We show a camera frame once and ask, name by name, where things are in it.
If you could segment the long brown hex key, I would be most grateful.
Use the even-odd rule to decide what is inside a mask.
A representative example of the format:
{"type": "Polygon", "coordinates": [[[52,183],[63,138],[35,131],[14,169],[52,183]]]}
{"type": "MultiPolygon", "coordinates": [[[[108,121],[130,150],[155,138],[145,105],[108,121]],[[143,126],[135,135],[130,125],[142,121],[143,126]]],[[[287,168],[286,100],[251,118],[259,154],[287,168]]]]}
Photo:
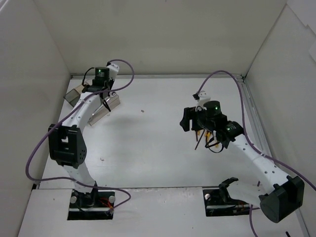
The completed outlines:
{"type": "Polygon", "coordinates": [[[204,131],[203,130],[200,130],[200,131],[196,131],[195,132],[195,135],[196,135],[196,146],[195,146],[195,150],[198,148],[199,144],[200,144],[200,141],[203,137],[203,134],[204,134],[204,131]]]}

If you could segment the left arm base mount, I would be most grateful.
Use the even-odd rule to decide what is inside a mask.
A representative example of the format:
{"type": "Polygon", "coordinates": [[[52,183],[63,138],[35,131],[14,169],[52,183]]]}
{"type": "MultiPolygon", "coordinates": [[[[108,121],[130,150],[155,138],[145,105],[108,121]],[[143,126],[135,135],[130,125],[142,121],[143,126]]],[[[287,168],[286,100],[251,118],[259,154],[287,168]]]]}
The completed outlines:
{"type": "Polygon", "coordinates": [[[68,221],[112,220],[113,207],[116,201],[115,192],[97,191],[91,195],[83,195],[72,191],[68,221]]]}

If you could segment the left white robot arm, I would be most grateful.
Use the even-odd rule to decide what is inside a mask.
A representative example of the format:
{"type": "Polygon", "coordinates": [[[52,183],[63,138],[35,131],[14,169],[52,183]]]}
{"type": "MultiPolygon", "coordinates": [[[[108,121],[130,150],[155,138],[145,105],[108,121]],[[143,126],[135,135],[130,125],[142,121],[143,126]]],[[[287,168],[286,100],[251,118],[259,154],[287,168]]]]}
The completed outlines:
{"type": "Polygon", "coordinates": [[[112,89],[118,72],[119,66],[113,63],[106,67],[96,67],[92,84],[83,86],[74,106],[80,108],[72,109],[73,114],[48,136],[50,158],[64,167],[69,177],[76,181],[75,191],[81,195],[80,200],[87,207],[95,206],[99,195],[95,189],[96,181],[85,164],[87,147],[82,132],[108,96],[108,93],[94,95],[94,92],[112,89]]]}

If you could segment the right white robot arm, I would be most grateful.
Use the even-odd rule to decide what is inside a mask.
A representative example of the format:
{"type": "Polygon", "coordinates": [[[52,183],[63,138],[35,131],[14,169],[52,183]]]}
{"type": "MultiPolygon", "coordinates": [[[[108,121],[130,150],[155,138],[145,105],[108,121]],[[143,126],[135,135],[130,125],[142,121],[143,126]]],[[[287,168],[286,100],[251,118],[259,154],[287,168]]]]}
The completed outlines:
{"type": "Polygon", "coordinates": [[[219,185],[218,197],[221,202],[242,200],[258,206],[273,223],[279,223],[302,206],[305,188],[303,180],[299,176],[292,178],[256,152],[247,140],[243,127],[222,114],[219,101],[184,108],[180,126],[185,132],[202,129],[211,132],[212,140],[240,154],[261,184],[257,187],[242,183],[235,177],[229,178],[219,185]]]}

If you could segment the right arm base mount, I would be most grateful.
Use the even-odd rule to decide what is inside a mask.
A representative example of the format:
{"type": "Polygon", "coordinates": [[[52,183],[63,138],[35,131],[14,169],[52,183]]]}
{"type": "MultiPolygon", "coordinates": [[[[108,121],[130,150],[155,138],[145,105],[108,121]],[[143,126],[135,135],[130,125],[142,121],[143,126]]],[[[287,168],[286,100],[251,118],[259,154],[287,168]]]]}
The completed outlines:
{"type": "Polygon", "coordinates": [[[224,200],[219,189],[203,189],[206,217],[249,215],[250,205],[241,200],[224,200]]]}

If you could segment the large silver ratchet wrench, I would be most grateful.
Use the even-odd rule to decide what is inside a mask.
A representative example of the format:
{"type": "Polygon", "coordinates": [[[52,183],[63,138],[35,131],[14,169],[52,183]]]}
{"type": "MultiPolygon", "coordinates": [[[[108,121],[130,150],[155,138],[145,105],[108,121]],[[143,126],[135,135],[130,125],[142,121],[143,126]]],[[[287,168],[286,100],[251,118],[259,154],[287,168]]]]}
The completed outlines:
{"type": "Polygon", "coordinates": [[[101,100],[100,107],[92,115],[106,115],[115,109],[119,104],[120,99],[118,94],[116,92],[111,92],[109,96],[101,100]]]}

